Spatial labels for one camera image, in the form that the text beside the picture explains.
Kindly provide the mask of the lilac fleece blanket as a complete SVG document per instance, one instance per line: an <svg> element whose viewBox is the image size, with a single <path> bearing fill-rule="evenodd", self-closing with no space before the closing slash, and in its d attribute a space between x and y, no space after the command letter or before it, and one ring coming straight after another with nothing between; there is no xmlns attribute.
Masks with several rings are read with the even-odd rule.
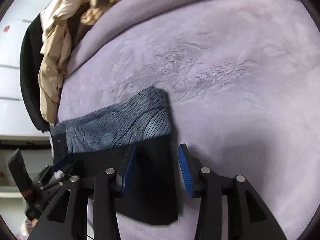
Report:
<svg viewBox="0 0 320 240"><path fill-rule="evenodd" d="M288 239L319 206L319 31L299 0L122 0L71 54L57 113L155 86L174 144L244 175Z"/></svg>

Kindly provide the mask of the black pants grey waistband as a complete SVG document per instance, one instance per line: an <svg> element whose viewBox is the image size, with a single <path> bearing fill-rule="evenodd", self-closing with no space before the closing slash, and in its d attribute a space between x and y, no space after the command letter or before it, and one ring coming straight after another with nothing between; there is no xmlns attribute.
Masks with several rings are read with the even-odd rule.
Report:
<svg viewBox="0 0 320 240"><path fill-rule="evenodd" d="M170 103L167 93L149 87L134 97L50 128L55 161L66 155L82 161L84 176L118 169L130 146L136 169L116 211L150 225L178 219L171 153Z"/></svg>

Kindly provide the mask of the brown patterned garment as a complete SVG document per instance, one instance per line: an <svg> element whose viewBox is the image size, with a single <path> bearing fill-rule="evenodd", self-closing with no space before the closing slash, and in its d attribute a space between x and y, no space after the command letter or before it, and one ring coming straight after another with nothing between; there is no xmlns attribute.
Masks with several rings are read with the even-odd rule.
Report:
<svg viewBox="0 0 320 240"><path fill-rule="evenodd" d="M77 45L97 20L120 0L84 0L74 16L68 20L73 44Z"/></svg>

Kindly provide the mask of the white shelf unit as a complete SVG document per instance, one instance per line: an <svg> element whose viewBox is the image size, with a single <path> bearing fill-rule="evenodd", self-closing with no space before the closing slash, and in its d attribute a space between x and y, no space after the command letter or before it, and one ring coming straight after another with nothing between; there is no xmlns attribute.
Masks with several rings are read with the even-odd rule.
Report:
<svg viewBox="0 0 320 240"><path fill-rule="evenodd" d="M13 233L25 221L33 179L53 162L48 137L1 136L1 217Z"/></svg>

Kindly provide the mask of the white wardrobe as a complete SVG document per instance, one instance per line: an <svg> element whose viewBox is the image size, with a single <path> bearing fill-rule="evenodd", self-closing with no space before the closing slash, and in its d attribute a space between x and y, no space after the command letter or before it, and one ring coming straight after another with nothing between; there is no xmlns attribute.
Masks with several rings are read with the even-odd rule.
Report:
<svg viewBox="0 0 320 240"><path fill-rule="evenodd" d="M1 19L1 136L43 137L22 99L20 52L29 24L49 1L14 0Z"/></svg>

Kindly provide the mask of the black jacket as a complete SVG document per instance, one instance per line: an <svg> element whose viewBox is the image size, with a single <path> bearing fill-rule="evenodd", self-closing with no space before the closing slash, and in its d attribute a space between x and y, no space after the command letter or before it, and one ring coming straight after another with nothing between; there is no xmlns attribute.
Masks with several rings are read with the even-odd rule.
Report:
<svg viewBox="0 0 320 240"><path fill-rule="evenodd" d="M43 60L40 53L42 33L40 17L37 16L27 28L21 45L20 87L31 122L38 131L48 132L49 123L40 112L40 88L37 80Z"/></svg>

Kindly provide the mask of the beige puffer coat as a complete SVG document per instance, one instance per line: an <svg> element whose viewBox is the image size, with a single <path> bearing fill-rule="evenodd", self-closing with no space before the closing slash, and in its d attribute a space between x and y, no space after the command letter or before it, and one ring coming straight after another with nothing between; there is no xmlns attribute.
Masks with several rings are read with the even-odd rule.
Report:
<svg viewBox="0 0 320 240"><path fill-rule="evenodd" d="M65 64L71 54L72 35L68 20L76 13L76 27L80 33L95 24L92 12L97 10L99 0L52 0L40 13L43 60L38 74L40 87L40 112L43 119L50 125L56 123L59 90L62 88L65 75Z"/></svg>

